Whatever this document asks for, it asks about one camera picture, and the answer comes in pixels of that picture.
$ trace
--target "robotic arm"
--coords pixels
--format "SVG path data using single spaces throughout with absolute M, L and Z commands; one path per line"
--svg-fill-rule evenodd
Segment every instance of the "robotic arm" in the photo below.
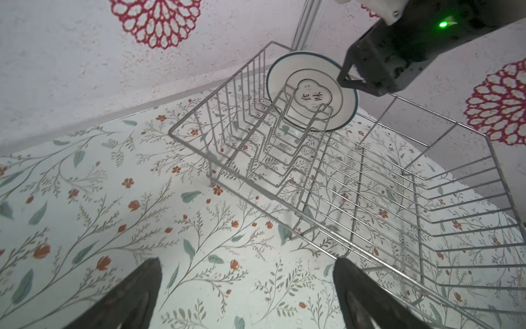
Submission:
M 338 83 L 375 96 L 405 89 L 441 53 L 526 17 L 525 0 L 360 2 L 382 19 L 347 50 Z M 353 65 L 362 80 L 349 77 Z

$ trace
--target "orange flower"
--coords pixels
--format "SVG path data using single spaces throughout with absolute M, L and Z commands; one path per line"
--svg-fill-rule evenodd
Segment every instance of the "orange flower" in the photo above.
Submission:
M 68 197 L 68 199 L 72 199 L 72 198 L 74 198 L 77 195 L 78 195 L 78 190 L 76 188 L 74 188 L 73 190 L 69 190 L 69 197 Z
M 48 244 L 39 245 L 35 252 L 33 253 L 33 257 L 37 260 L 41 260 L 42 258 L 46 258 L 46 256 L 51 252 L 51 246 Z
M 453 227 L 454 227 L 454 228 L 458 228 L 459 230 L 462 231 L 462 224 L 460 224 L 460 223 L 457 222 L 457 221 L 453 221 Z
M 132 202 L 128 204 L 128 208 L 131 209 L 130 211 L 135 211 L 139 209 L 139 207 L 140 207 L 140 203 L 137 200 L 133 200 Z
M 112 262 L 111 258 L 108 256 L 104 256 L 97 262 L 97 270 L 99 271 L 105 271 L 107 270 L 107 266 Z
M 126 188 L 130 188 L 133 184 L 135 184 L 133 178 L 126 178 L 123 182 L 123 186 L 126 186 Z
M 214 187 L 214 194 L 219 196 L 223 193 L 223 190 L 221 189 L 221 186 L 217 185 L 217 187 Z
M 230 262 L 230 268 L 232 270 L 234 270 L 234 271 L 237 270 L 238 266 L 239 266 L 239 263 L 237 262 L 237 260 L 233 260 L 233 261 Z
M 388 218 L 388 217 L 389 217 L 389 216 L 387 215 L 387 211 L 382 210 L 382 209 L 380 209 L 380 211 L 378 212 L 378 214 L 380 214 L 380 216 L 382 216 L 382 218 Z

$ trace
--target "wire basket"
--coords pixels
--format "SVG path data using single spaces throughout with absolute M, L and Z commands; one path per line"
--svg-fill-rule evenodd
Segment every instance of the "wire basket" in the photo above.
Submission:
M 289 51 L 270 42 L 181 117 L 169 130 L 181 151 L 202 159 L 217 191 L 279 223 L 282 244 L 351 259 L 430 326 L 520 327 L 526 234 L 489 138 L 397 95 L 378 119 L 359 109 L 357 127 L 326 131 L 332 109 L 321 104 L 307 129 L 294 128 L 285 118 L 296 87 L 273 102 L 265 93 L 267 63 Z M 437 123 L 415 138 L 382 123 L 392 112 Z M 473 147 L 486 155 L 452 149 L 447 170 L 428 157 L 459 134 L 480 137 Z M 290 212 L 260 207 L 253 190 Z

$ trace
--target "white plate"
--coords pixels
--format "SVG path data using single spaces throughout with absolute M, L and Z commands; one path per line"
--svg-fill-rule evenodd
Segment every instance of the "white plate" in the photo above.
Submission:
M 334 131 L 346 126 L 358 109 L 358 92 L 341 88 L 336 78 L 341 66 L 333 60 L 311 52 L 289 53 L 272 64 L 267 75 L 267 93 L 273 101 L 288 84 L 289 94 L 277 100 L 279 110 L 291 101 L 285 113 L 288 123 L 305 129 L 321 104 L 323 113 L 316 115 L 311 130 Z

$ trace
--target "red flower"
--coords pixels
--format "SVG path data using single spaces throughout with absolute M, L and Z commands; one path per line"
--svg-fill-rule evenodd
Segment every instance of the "red flower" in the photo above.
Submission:
M 33 257 L 37 260 L 45 258 L 51 252 L 51 246 L 48 244 L 42 244 L 35 248 Z
M 111 258 L 108 256 L 104 256 L 97 262 L 97 270 L 99 271 L 105 271 L 107 270 L 107 266 L 112 262 Z
M 238 266 L 239 266 L 239 263 L 237 262 L 237 260 L 233 260 L 233 261 L 230 262 L 230 268 L 232 270 L 234 270 L 234 271 L 237 270 Z
M 457 222 L 457 221 L 453 221 L 453 227 L 454 227 L 454 228 L 458 228 L 459 230 L 463 231 L 463 229 L 462 229 L 462 224 L 460 224 L 460 223 Z
M 217 187 L 214 187 L 214 194 L 219 196 L 223 193 L 223 190 L 221 189 L 221 186 L 217 185 Z
M 132 202 L 128 204 L 128 208 L 131 209 L 130 211 L 135 211 L 139 209 L 139 207 L 140 207 L 140 203 L 137 200 L 133 200 Z
M 382 210 L 382 209 L 380 209 L 380 211 L 378 212 L 378 214 L 379 214 L 380 216 L 382 216 L 382 218 L 388 218 L 388 217 L 389 217 L 389 216 L 387 215 L 387 211 Z
M 74 198 L 77 195 L 78 195 L 78 190 L 76 188 L 74 188 L 72 190 L 69 190 L 69 197 L 68 197 L 68 199 L 72 199 L 72 198 Z
M 126 188 L 130 188 L 133 184 L 135 184 L 133 178 L 126 178 L 123 182 L 123 186 L 126 186 Z
M 526 144 L 526 58 L 489 74 L 473 89 L 464 112 L 468 124 L 492 141 L 508 145 Z
M 150 48 L 177 47 L 195 28 L 201 0 L 111 0 L 112 13 L 123 30 Z

